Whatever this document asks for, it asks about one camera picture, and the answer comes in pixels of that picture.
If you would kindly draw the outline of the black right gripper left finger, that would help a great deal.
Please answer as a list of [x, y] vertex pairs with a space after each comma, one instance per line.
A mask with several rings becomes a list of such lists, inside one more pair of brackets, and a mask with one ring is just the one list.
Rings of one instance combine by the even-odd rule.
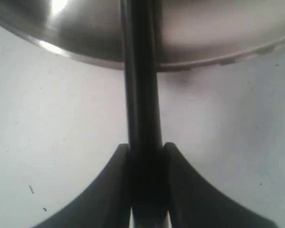
[[129, 227], [130, 193], [127, 152], [127, 144], [120, 144], [92, 184], [71, 203], [37, 227]]

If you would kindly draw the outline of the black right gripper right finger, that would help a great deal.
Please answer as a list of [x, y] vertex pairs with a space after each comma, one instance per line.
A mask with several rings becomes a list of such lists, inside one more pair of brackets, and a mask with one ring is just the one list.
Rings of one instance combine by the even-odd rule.
[[167, 155], [169, 214], [174, 228], [275, 228], [276, 223], [233, 201], [205, 180], [174, 143]]

